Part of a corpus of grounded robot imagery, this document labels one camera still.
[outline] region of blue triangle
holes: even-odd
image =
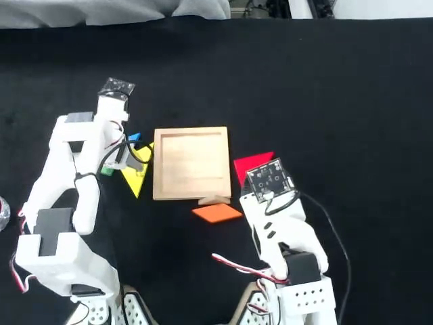
[[[141,133],[139,132],[139,133],[132,134],[132,135],[128,136],[128,140],[140,140],[140,137],[141,137]]]

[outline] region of white wall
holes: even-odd
[[[337,19],[433,17],[433,0],[336,0],[334,15]]]

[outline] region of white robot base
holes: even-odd
[[[100,302],[83,301],[82,304],[86,307],[83,305],[78,306],[66,325],[126,325],[121,305],[116,308],[115,314],[110,317],[110,311],[105,301]],[[156,325],[137,291],[125,293],[124,308],[129,325]]]

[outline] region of red triangle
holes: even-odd
[[[257,166],[266,164],[267,162],[271,161],[272,157],[273,152],[266,152],[264,154],[256,154],[255,156],[235,159],[233,162],[235,164],[237,178],[239,179],[241,187],[244,185],[247,171]]]

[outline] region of wooden block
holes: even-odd
[[[211,223],[221,222],[242,216],[238,210],[235,210],[224,203],[208,205],[204,208],[194,209],[192,212]]]
[[[226,127],[156,129],[154,200],[231,197]]]
[[[207,198],[202,198],[198,201],[198,205],[212,205],[212,204],[219,204],[219,203],[230,204],[230,199],[224,198],[219,195],[212,195],[212,196],[208,196]]]

